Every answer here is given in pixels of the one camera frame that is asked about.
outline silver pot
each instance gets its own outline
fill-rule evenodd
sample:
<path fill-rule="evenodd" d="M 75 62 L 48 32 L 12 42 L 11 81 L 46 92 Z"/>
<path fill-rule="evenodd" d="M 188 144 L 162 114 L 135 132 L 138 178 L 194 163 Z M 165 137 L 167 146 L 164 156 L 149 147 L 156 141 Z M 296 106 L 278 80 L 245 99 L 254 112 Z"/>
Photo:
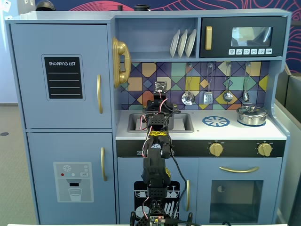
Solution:
<path fill-rule="evenodd" d="M 242 106 L 237 110 L 237 121 L 247 126 L 261 126 L 265 123 L 268 111 L 255 106 Z"/>

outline geometric backsplash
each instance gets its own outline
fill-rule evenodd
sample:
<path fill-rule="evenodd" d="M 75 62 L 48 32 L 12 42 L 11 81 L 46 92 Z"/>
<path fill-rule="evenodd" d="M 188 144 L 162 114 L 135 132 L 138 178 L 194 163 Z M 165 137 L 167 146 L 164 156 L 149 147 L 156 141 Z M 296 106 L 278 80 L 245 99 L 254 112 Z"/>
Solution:
<path fill-rule="evenodd" d="M 269 61 L 251 62 L 249 90 L 250 101 L 256 106 L 263 107 L 268 83 Z M 222 98 L 226 89 L 226 62 L 213 62 L 213 77 L 210 91 L 213 93 L 213 104 L 204 105 L 204 93 L 207 92 L 208 82 L 207 62 L 194 63 L 132 63 L 128 82 L 121 84 L 121 106 L 123 110 L 142 110 L 150 99 L 153 99 L 154 82 L 166 81 L 168 101 L 177 104 L 180 110 L 235 110 L 243 103 L 245 62 L 231 62 L 231 79 L 229 90 L 233 100 L 229 103 Z M 184 105 L 182 95 L 188 90 L 195 95 L 193 105 Z"/>

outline gold telephone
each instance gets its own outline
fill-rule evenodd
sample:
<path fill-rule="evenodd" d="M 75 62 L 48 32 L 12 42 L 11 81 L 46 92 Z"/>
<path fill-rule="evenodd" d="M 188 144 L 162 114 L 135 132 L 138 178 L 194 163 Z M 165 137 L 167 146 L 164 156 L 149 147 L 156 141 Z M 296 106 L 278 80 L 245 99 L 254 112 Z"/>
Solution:
<path fill-rule="evenodd" d="M 120 70 L 120 55 L 125 56 L 125 71 Z M 113 38 L 113 62 L 114 62 L 114 87 L 117 88 L 121 83 L 125 83 L 131 73 L 132 60 L 127 45 Z"/>

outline pot lid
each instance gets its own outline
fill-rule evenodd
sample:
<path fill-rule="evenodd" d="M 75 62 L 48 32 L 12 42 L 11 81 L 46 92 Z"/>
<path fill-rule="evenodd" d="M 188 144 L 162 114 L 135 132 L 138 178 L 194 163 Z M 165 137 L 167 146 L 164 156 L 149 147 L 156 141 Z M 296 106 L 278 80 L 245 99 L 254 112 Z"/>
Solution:
<path fill-rule="evenodd" d="M 269 113 L 261 107 L 256 106 L 242 106 L 237 109 L 237 113 L 249 116 L 249 117 L 263 117 L 267 116 Z"/>

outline gray carpet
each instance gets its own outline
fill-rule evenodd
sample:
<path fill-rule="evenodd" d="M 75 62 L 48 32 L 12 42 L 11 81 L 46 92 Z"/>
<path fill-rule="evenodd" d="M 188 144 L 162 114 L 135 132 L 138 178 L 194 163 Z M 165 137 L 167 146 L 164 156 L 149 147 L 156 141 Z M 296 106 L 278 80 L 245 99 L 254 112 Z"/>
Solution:
<path fill-rule="evenodd" d="M 18 107 L 0 106 L 0 226 L 36 224 Z"/>

